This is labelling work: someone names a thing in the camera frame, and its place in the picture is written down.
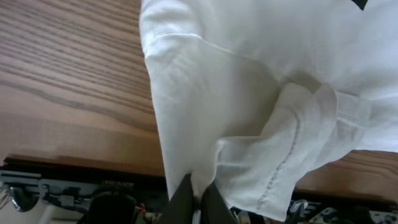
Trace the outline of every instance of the wooden surface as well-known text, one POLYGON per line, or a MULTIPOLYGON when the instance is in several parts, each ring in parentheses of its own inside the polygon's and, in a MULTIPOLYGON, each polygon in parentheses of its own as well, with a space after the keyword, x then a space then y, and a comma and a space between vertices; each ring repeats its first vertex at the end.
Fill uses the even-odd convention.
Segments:
MULTIPOLYGON (((0 0, 0 159, 164 175, 138 0, 0 0)), ((398 201, 398 156, 355 151, 297 190, 398 201)))

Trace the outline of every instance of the dark object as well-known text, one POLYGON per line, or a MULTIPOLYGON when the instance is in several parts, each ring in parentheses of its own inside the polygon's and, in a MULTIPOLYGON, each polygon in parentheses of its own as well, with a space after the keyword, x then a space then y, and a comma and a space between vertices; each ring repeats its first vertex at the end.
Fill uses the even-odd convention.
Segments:
POLYGON ((164 177, 46 162, 6 159, 0 167, 0 181, 20 212, 32 209, 39 199, 80 213, 87 213, 89 208, 106 202, 120 202, 126 208, 144 204, 148 212, 160 213, 169 201, 164 177))
POLYGON ((9 195, 12 198, 12 204, 18 212, 27 212, 32 209, 39 198, 27 193, 21 187, 9 187, 9 195))
POLYGON ((194 214, 200 213, 200 224, 237 224, 238 221, 225 205, 221 194, 212 183, 203 194, 201 202, 193 197, 191 175, 181 181, 158 224, 191 224, 194 214))
POLYGON ((137 201, 129 192, 100 192, 91 198, 84 223, 135 223, 139 214, 136 205, 137 201))
POLYGON ((352 0, 360 9, 364 10, 366 3, 368 0, 352 0))
POLYGON ((250 224, 266 224, 264 217, 256 213, 248 212, 250 224))
POLYGON ((325 222, 339 224, 374 223, 370 212, 392 213, 398 210, 395 202, 385 200, 364 200, 357 198, 332 197, 294 192, 292 205, 300 199, 305 199, 308 206, 303 211, 303 222, 325 222))

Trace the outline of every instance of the wood grain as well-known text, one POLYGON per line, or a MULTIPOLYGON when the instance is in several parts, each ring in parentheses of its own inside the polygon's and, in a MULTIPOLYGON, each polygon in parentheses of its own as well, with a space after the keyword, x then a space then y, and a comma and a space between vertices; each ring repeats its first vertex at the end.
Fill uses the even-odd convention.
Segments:
MULTIPOLYGON (((0 159, 164 175, 138 0, 0 0, 0 159)), ((398 201, 398 156, 354 151, 297 190, 398 201)))

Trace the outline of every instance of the white fabric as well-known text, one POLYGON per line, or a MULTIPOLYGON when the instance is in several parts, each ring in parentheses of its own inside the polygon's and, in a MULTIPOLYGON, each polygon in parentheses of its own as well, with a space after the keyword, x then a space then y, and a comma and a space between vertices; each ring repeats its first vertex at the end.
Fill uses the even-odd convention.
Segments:
POLYGON ((197 196, 215 178, 230 205, 283 220, 306 172, 398 151, 397 20, 394 0, 143 0, 170 196, 192 172, 197 196))

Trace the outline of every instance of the black machine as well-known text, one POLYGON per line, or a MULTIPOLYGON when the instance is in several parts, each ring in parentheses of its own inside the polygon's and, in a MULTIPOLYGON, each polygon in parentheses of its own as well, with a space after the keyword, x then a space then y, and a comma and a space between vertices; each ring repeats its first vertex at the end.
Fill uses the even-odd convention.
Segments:
MULTIPOLYGON (((45 162, 6 159, 0 167, 0 182, 19 212, 27 212, 43 200, 82 213, 78 224, 235 224, 240 212, 228 209, 215 184, 201 200, 195 198, 189 174, 170 201, 164 177, 45 162), (145 214, 154 215, 148 218, 145 214)), ((374 220, 381 215, 397 221, 392 213, 396 210, 394 202, 295 192, 286 223, 379 224, 374 220)), ((248 217, 252 224, 265 223, 260 215, 248 213, 248 217)))
POLYGON ((84 214, 79 224, 152 223, 144 212, 162 214, 155 220, 158 224, 187 224, 196 218, 198 224, 237 223, 214 184, 200 203, 193 198, 190 175, 170 202, 164 177, 86 167, 6 159, 0 181, 19 212, 44 200, 84 214))

